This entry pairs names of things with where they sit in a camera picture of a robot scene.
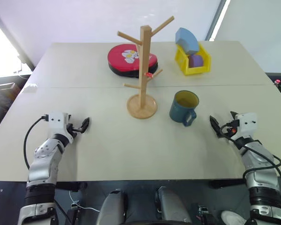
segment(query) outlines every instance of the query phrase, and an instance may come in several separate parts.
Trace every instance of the mug handle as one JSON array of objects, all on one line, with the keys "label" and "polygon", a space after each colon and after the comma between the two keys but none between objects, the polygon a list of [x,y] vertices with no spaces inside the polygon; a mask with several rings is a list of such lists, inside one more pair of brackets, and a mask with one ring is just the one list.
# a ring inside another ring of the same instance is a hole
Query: mug handle
[{"label": "mug handle", "polygon": [[187,112],[186,116],[184,117],[182,123],[185,127],[190,126],[192,122],[197,118],[196,112],[192,109]]}]

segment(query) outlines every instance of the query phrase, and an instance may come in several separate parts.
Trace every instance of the mug tree base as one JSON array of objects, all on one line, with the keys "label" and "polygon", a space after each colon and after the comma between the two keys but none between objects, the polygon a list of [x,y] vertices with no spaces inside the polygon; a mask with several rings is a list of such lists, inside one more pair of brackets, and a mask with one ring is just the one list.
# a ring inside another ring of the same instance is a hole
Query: mug tree base
[{"label": "mug tree base", "polygon": [[133,95],[127,101],[127,110],[134,118],[147,119],[155,114],[157,104],[154,98],[146,95],[146,103],[143,108],[140,108],[139,95]]}]

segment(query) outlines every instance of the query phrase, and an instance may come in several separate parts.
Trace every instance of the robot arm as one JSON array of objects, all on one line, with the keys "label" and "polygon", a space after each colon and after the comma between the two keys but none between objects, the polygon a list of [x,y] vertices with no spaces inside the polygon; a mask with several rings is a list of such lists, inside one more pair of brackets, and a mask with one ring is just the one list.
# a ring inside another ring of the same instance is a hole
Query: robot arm
[{"label": "robot arm", "polygon": [[[210,122],[217,136],[227,138],[242,156],[246,168],[244,179],[250,192],[251,203],[251,218],[247,224],[281,224],[281,187],[278,176],[274,168],[262,169],[273,167],[269,160],[273,162],[274,156],[259,140],[252,137],[257,129],[257,115],[235,112],[231,114],[234,120],[222,127],[219,127],[212,116]],[[224,127],[228,127],[227,133],[222,132]]]},{"label": "robot arm", "polygon": [[65,147],[77,136],[75,132],[84,133],[90,122],[86,118],[80,128],[74,128],[69,119],[70,115],[62,112],[45,116],[49,122],[49,138],[34,151],[18,225],[58,225],[54,203],[58,164]]}]

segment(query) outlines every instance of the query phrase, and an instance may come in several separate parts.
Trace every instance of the wooden mug tree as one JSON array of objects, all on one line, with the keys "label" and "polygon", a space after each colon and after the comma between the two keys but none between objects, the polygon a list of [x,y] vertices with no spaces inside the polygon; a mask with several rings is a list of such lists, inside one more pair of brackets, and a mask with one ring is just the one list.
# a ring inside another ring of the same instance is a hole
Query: wooden mug tree
[{"label": "wooden mug tree", "polygon": [[147,83],[151,81],[154,77],[156,77],[160,72],[162,72],[162,69],[160,69],[154,74],[148,73],[151,37],[173,20],[174,17],[172,16],[164,23],[162,23],[159,27],[157,27],[154,31],[152,31],[151,27],[148,25],[141,26],[140,40],[137,40],[127,34],[118,31],[118,36],[132,41],[136,44],[136,49],[139,55],[139,85],[136,86],[124,83],[124,86],[126,87],[139,89],[139,94],[131,96],[127,101],[127,109],[130,115],[135,118],[147,119],[153,116],[157,110],[157,104],[155,102],[155,99],[146,94]]}]

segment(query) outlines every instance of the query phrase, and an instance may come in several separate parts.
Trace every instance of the purple block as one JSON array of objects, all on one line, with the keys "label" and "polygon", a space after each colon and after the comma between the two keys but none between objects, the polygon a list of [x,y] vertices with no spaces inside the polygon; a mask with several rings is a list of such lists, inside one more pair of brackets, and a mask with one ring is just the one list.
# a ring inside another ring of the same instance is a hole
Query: purple block
[{"label": "purple block", "polygon": [[203,66],[203,58],[200,55],[190,55],[188,56],[188,67],[202,67]]}]

